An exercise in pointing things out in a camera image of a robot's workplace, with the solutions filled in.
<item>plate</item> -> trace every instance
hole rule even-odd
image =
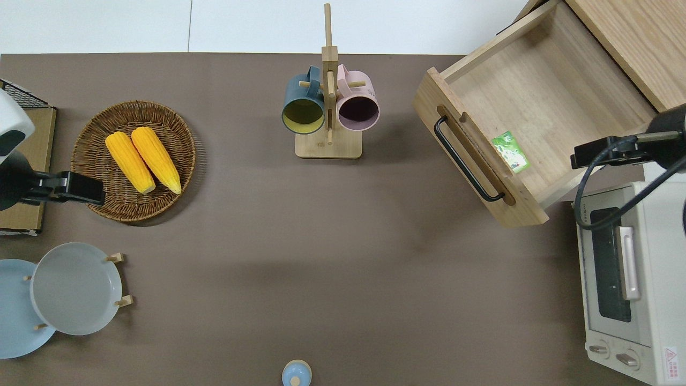
[[[46,253],[31,280],[38,316],[57,331],[93,334],[115,317],[121,278],[107,254],[93,245],[68,242]]]
[[[0,359],[33,352],[55,333],[50,326],[34,330],[43,321],[31,306],[31,284],[24,276],[33,275],[35,268],[24,260],[0,260]]]
[[[71,155],[71,170],[103,181],[105,205],[88,205],[95,213],[122,223],[153,218],[169,209],[179,198],[155,179],[155,189],[138,193],[124,176],[105,146],[115,131],[127,135],[141,126],[150,127],[169,153],[186,191],[196,166],[196,145],[191,130],[174,110],[143,100],[123,102],[98,113],[81,131]]]

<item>mug holder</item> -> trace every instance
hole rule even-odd
[[[322,47],[324,126],[312,134],[296,134],[296,155],[300,158],[357,159],[362,156],[362,132],[347,130],[336,117],[338,47],[331,44],[331,4],[324,4],[327,45]],[[308,87],[308,82],[300,82]],[[350,84],[351,87],[364,84]]]

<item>oven door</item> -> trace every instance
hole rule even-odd
[[[586,196],[584,220],[599,221],[633,196],[631,186]],[[630,210],[612,227],[581,232],[584,285],[590,330],[650,347],[640,210]]]

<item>black cable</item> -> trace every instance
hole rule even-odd
[[[600,221],[596,221],[593,224],[584,223],[581,219],[581,198],[584,194],[584,188],[586,187],[586,183],[589,180],[589,177],[591,176],[593,169],[596,166],[598,166],[600,160],[605,158],[605,156],[607,156],[607,154],[613,149],[620,147],[624,144],[635,144],[637,140],[638,139],[635,135],[629,135],[627,137],[624,137],[619,141],[615,142],[614,144],[611,144],[610,146],[603,149],[603,151],[601,151],[589,164],[588,170],[586,170],[584,176],[581,178],[579,188],[576,191],[576,198],[574,199],[574,218],[576,219],[576,223],[579,224],[579,227],[581,227],[582,229],[593,231],[611,225],[615,221],[619,220],[619,218],[621,218],[626,212],[630,211],[631,208],[636,206],[636,204],[643,200],[653,190],[657,189],[658,186],[662,185],[662,183],[667,181],[668,178],[676,174],[679,170],[686,168],[686,156],[684,156],[681,157],[677,162],[673,163],[672,166],[670,166],[667,170],[665,170],[665,172],[660,174],[653,182],[648,184],[648,186],[646,186],[642,191],[636,194],[636,196],[634,196],[626,204],[624,204],[624,206],[610,213],[606,218],[603,218]],[[684,221],[684,230],[686,231],[686,217]]]
[[[684,199],[684,212],[681,214],[681,219],[684,223],[684,235],[686,235],[686,198]]]

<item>black handle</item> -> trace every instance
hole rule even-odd
[[[464,173],[464,175],[467,177],[469,182],[474,186],[474,189],[476,189],[477,193],[481,196],[482,199],[485,201],[488,201],[489,203],[498,201],[499,199],[505,197],[505,193],[498,193],[496,196],[491,196],[488,194],[488,192],[484,189],[483,186],[481,186],[481,183],[474,177],[474,174],[469,170],[467,165],[464,163],[462,158],[460,158],[460,155],[458,152],[455,150],[452,144],[448,141],[448,139],[443,135],[443,132],[440,131],[440,124],[447,122],[448,117],[446,115],[443,115],[442,117],[438,118],[438,121],[436,121],[436,124],[434,125],[434,133],[436,134],[438,141],[440,144],[443,145],[443,148],[450,154],[450,157],[455,161],[455,163],[458,165],[460,170]]]

